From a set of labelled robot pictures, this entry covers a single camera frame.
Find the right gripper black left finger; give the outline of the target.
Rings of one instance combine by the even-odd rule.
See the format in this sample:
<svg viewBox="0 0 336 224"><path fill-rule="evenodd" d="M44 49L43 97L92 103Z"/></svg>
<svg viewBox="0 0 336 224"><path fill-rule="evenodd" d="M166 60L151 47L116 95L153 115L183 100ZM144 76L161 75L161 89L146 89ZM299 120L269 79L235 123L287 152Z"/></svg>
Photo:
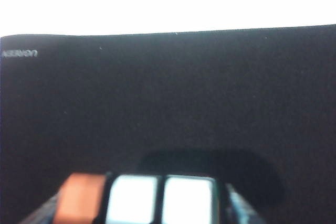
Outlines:
<svg viewBox="0 0 336 224"><path fill-rule="evenodd" d="M58 194L53 195L39 208L34 210L26 218L21 220L20 224L42 224L52 223L57 209Z"/></svg>

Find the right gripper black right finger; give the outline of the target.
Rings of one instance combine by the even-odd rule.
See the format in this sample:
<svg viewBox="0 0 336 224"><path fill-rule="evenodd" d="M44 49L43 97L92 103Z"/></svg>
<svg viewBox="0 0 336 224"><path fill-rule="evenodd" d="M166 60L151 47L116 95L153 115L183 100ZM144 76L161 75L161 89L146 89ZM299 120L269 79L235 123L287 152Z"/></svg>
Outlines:
<svg viewBox="0 0 336 224"><path fill-rule="evenodd" d="M264 219L252 207L252 205L234 188L232 184L226 184L228 207L227 218L230 223L262 224Z"/></svg>

